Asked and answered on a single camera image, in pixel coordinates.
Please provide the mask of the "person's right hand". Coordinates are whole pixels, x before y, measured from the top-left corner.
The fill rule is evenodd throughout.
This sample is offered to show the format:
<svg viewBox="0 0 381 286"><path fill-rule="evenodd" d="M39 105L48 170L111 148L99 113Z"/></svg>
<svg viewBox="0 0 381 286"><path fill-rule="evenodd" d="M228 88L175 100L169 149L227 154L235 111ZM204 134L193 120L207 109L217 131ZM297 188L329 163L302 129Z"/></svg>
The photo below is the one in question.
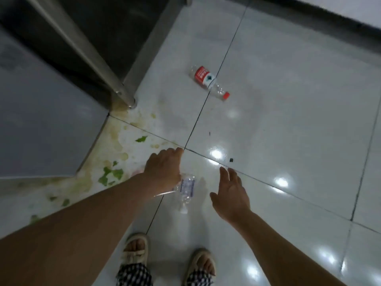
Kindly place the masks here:
<svg viewBox="0 0 381 286"><path fill-rule="evenodd" d="M222 196L223 205L213 206L217 214L231 226L250 212L250 200L241 178L232 168L219 168L220 178L216 193Z"/></svg>

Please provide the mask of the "person's left hand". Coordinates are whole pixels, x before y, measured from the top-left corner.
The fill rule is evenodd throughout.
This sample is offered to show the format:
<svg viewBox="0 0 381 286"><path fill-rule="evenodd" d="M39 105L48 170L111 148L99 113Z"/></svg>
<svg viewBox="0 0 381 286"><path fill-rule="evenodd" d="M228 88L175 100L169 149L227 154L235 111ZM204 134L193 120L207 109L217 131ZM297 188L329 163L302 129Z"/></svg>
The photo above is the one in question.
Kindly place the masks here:
<svg viewBox="0 0 381 286"><path fill-rule="evenodd" d="M152 154L146 162L143 176L152 196L171 191L181 180L181 159L160 159Z"/></svg>

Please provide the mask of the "person's left forearm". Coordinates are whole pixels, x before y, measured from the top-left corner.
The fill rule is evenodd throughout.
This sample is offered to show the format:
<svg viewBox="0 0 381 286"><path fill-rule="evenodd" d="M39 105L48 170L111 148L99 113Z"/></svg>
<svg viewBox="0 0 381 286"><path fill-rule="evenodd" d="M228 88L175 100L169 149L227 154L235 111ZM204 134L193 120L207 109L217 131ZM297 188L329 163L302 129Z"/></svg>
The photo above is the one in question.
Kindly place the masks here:
<svg viewBox="0 0 381 286"><path fill-rule="evenodd" d="M180 174L140 173L0 240L0 286L91 286L152 197Z"/></svg>

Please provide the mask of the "person's right forearm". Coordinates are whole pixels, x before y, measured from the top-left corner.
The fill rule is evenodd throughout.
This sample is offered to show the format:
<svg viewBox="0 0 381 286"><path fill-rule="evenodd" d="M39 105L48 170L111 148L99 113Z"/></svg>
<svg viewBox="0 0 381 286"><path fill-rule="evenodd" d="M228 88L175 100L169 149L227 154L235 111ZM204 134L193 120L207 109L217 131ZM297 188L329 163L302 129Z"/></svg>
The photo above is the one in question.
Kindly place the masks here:
<svg viewBox="0 0 381 286"><path fill-rule="evenodd" d="M251 248L271 286L346 286L248 209L229 223Z"/></svg>

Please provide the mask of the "clear bottle with blue label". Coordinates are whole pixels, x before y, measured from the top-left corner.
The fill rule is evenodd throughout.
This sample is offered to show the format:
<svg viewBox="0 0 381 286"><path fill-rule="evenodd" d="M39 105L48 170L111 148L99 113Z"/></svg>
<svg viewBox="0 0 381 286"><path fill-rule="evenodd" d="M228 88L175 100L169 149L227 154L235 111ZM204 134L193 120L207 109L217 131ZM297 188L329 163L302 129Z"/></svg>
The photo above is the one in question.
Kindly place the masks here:
<svg viewBox="0 0 381 286"><path fill-rule="evenodd" d="M181 180L171 191L160 193L154 197L170 196L169 201L175 210L178 210L181 214L187 214L189 210L189 204L194 196L194 186L196 183L196 177L188 174L181 173Z"/></svg>

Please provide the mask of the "large green leaf scrap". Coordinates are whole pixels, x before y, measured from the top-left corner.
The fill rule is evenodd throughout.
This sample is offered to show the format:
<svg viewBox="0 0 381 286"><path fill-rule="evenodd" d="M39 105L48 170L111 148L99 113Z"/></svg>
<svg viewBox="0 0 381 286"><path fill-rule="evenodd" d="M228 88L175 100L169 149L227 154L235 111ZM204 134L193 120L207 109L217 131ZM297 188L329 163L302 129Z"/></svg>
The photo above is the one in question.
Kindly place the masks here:
<svg viewBox="0 0 381 286"><path fill-rule="evenodd" d="M99 177L98 183L104 187L113 186L117 184L123 177L123 169L112 169L109 167L103 167L103 174Z"/></svg>

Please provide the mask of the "beige right sandal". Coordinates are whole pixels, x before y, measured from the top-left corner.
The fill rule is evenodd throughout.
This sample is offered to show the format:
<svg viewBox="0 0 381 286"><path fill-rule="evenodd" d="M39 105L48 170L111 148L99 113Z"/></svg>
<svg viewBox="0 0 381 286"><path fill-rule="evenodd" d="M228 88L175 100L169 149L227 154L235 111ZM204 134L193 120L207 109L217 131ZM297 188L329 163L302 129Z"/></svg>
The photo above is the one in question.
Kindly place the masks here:
<svg viewBox="0 0 381 286"><path fill-rule="evenodd" d="M216 264L211 253L207 249L201 248L194 252L193 256L190 259L188 270L184 276L182 286L184 286L184 282L188 274L196 269L204 270L209 274L215 275L216 277Z"/></svg>

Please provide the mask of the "beige sandal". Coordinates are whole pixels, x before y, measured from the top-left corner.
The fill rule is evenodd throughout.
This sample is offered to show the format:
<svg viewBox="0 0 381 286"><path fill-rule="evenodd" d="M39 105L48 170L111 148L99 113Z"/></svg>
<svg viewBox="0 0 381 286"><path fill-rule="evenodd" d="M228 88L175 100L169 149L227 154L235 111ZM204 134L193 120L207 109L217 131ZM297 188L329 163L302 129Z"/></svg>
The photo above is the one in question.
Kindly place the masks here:
<svg viewBox="0 0 381 286"><path fill-rule="evenodd" d="M209 274L215 275L216 277L216 264L211 253L207 249L201 248L194 252L193 256L190 259L188 270L184 276L182 286L184 286L184 282L188 274L196 269L204 270Z"/></svg>
<svg viewBox="0 0 381 286"><path fill-rule="evenodd" d="M149 240L146 234L132 234L125 243L121 255L121 265L142 263L147 266Z"/></svg>

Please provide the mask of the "clear bottle with red label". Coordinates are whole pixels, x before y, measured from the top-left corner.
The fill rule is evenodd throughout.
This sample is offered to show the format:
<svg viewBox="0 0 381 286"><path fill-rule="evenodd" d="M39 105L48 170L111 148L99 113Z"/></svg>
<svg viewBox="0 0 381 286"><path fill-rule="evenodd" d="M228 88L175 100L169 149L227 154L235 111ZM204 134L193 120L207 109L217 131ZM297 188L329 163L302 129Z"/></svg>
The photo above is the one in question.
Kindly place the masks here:
<svg viewBox="0 0 381 286"><path fill-rule="evenodd" d="M204 66L193 65L189 72L190 78L212 96L225 101L230 97L230 93L222 88L217 78Z"/></svg>

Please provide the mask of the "checked trouser right leg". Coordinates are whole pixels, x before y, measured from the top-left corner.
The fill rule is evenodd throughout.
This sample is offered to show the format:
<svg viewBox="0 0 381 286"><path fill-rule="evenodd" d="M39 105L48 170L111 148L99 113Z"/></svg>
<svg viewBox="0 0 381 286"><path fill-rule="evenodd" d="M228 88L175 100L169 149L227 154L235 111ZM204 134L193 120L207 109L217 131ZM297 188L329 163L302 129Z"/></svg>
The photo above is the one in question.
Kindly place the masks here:
<svg viewBox="0 0 381 286"><path fill-rule="evenodd" d="M215 275L196 269L188 274L184 286L213 286L215 278Z"/></svg>

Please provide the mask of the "checked trouser leg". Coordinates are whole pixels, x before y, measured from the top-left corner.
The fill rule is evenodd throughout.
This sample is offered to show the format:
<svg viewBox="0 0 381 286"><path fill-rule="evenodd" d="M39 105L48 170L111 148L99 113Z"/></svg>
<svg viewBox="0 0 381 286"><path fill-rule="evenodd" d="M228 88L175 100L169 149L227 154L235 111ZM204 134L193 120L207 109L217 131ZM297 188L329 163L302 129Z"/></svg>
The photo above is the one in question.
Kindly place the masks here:
<svg viewBox="0 0 381 286"><path fill-rule="evenodd" d="M215 275L196 269L188 274L184 286L213 286L215 278Z"/></svg>
<svg viewBox="0 0 381 286"><path fill-rule="evenodd" d="M150 270L142 263L121 265L116 286L153 286Z"/></svg>

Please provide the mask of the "beige left sandal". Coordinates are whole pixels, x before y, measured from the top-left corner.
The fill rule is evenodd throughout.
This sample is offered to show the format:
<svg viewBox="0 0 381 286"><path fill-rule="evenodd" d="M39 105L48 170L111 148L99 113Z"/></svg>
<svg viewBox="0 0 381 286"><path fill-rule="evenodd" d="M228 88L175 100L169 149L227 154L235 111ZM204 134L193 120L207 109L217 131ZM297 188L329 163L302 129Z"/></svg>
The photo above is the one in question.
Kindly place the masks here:
<svg viewBox="0 0 381 286"><path fill-rule="evenodd" d="M147 266L149 240L146 234L132 234L125 243L121 255L121 265L142 263Z"/></svg>

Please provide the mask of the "checked trouser left leg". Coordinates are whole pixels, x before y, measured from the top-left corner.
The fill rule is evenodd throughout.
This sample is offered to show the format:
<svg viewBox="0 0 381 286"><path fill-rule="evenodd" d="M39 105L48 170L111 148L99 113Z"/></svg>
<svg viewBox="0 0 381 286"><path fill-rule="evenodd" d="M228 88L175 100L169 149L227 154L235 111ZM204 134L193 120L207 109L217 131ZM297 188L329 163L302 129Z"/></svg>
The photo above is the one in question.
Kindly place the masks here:
<svg viewBox="0 0 381 286"><path fill-rule="evenodd" d="M153 286L150 270L142 263L121 265L116 286Z"/></svg>

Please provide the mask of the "stainless steel table leg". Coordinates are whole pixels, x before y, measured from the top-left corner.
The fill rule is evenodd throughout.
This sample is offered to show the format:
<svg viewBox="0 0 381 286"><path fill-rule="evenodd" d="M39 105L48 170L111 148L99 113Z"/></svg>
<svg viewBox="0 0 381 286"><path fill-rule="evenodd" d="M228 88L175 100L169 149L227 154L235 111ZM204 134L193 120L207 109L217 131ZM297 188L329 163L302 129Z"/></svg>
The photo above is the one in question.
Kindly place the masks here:
<svg viewBox="0 0 381 286"><path fill-rule="evenodd" d="M26 0L130 109L137 101L57 0Z"/></svg>

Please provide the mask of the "stainless steel table top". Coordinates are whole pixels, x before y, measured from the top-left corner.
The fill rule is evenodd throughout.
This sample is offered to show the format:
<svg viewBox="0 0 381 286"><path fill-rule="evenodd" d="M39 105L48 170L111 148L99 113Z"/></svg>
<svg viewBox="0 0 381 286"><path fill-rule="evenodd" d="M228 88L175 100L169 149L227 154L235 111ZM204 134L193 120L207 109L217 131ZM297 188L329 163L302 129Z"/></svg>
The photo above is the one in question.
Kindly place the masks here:
<svg viewBox="0 0 381 286"><path fill-rule="evenodd" d="M74 176L107 115L0 25L0 179Z"/></svg>

